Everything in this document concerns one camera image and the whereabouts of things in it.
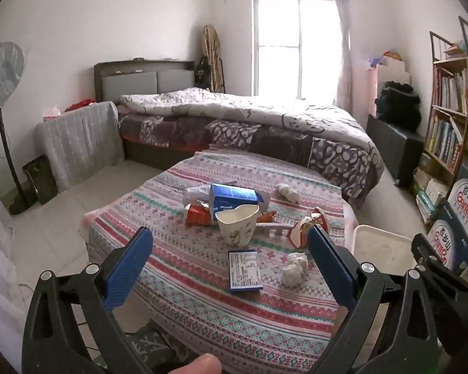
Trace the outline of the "operator thumb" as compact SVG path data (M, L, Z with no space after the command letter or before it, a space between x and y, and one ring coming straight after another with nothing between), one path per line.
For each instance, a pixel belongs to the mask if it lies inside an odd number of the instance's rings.
M212 354L204 354L184 367L174 369L170 374L221 374L222 365Z

